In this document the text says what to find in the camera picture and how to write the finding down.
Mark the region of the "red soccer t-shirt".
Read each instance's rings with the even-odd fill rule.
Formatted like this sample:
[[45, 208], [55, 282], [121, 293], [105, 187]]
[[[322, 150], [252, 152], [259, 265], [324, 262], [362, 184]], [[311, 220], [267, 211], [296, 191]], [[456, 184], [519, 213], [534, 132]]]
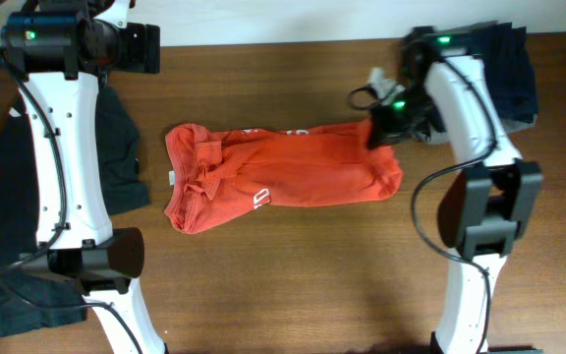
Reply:
[[368, 120], [287, 131], [180, 125], [165, 137], [174, 183], [164, 213], [197, 234], [266, 205], [384, 201], [403, 171], [391, 147], [368, 148], [369, 135]]

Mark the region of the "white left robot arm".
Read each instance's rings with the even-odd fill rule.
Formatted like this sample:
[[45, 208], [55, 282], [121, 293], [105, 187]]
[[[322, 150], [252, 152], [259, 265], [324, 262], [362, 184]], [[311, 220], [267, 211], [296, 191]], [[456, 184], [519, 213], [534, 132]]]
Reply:
[[123, 0], [41, 1], [2, 28], [2, 62], [25, 103], [39, 193], [36, 248], [15, 269], [73, 285], [113, 351], [163, 353], [142, 296], [142, 234], [113, 227], [97, 157], [95, 109], [107, 73], [159, 70], [159, 29], [130, 22], [131, 8]]

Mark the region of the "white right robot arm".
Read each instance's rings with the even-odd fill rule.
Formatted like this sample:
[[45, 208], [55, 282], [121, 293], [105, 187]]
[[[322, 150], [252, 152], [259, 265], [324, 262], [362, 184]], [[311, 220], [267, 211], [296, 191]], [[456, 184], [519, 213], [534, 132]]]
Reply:
[[[484, 63], [468, 31], [412, 29], [402, 41], [402, 90], [370, 80], [377, 102], [370, 109], [369, 148], [409, 140], [434, 108], [455, 162], [415, 188], [410, 213], [420, 238], [449, 262], [445, 305], [432, 332], [431, 353], [486, 353], [493, 292], [498, 275], [534, 210], [543, 174], [524, 160], [506, 134], [490, 97]], [[456, 178], [437, 210], [442, 240], [434, 244], [417, 215], [417, 201], [431, 181]]]

